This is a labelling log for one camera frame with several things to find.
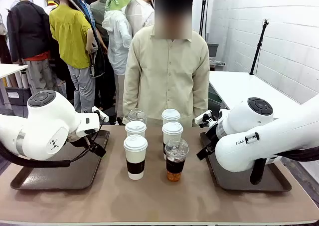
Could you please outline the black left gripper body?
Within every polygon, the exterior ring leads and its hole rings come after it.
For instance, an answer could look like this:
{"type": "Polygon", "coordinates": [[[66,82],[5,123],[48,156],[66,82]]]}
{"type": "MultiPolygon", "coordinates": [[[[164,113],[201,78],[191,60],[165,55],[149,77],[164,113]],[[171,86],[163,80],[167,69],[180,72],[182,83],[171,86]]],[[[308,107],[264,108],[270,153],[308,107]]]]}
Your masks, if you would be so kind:
{"type": "Polygon", "coordinates": [[[90,146],[91,146],[91,142],[86,136],[79,138],[75,141],[68,140],[68,142],[77,148],[90,148],[90,146]]]}

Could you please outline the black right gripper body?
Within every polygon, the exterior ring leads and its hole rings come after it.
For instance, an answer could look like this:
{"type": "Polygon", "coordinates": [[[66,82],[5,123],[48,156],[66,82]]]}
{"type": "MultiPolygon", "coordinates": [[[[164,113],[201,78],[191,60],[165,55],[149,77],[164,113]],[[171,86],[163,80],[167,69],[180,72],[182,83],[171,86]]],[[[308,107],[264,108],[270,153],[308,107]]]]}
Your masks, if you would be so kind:
{"type": "Polygon", "coordinates": [[[218,123],[215,123],[209,128],[209,130],[204,134],[204,146],[207,151],[215,151],[216,144],[219,141],[219,138],[216,133],[216,128],[218,123]]]}

